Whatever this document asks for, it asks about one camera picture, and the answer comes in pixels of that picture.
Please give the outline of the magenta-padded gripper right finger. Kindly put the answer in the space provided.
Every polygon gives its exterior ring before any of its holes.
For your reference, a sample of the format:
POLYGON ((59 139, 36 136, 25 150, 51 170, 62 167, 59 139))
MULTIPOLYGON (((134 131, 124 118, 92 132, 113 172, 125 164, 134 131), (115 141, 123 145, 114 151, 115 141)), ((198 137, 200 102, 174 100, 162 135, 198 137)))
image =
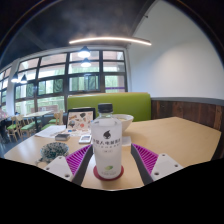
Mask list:
POLYGON ((131 155, 145 185, 182 169, 182 166, 168 154, 156 154, 137 144, 131 145, 131 155))

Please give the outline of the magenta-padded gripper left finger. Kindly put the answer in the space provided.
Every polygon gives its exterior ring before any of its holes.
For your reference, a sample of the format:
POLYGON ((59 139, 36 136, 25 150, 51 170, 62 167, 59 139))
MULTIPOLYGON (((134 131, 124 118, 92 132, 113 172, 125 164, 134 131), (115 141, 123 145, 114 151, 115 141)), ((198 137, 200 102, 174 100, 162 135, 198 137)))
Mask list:
POLYGON ((66 157, 58 156, 44 170, 80 186, 92 155, 93 147, 87 145, 66 157))

